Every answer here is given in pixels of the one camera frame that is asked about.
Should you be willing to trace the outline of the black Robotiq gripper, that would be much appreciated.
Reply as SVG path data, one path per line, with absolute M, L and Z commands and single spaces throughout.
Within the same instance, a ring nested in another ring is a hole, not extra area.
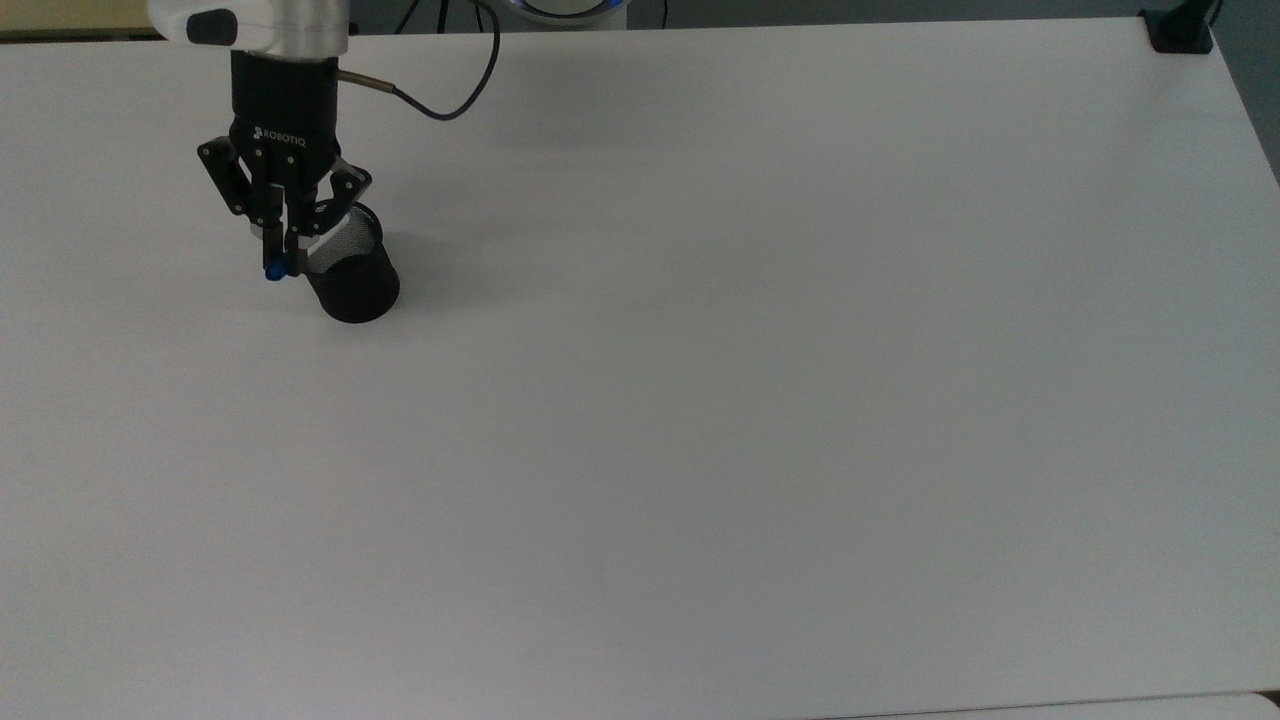
M 284 201 L 275 184 L 285 168 L 288 275 L 308 270 L 311 245 L 334 231 L 372 183 L 362 168 L 337 159 L 338 69 L 335 56 L 301 61 L 230 53 L 229 137 L 197 149 L 228 210 L 243 217 L 260 240 L 264 265 L 276 265 L 283 255 Z M 317 200 L 325 176 L 332 196 Z

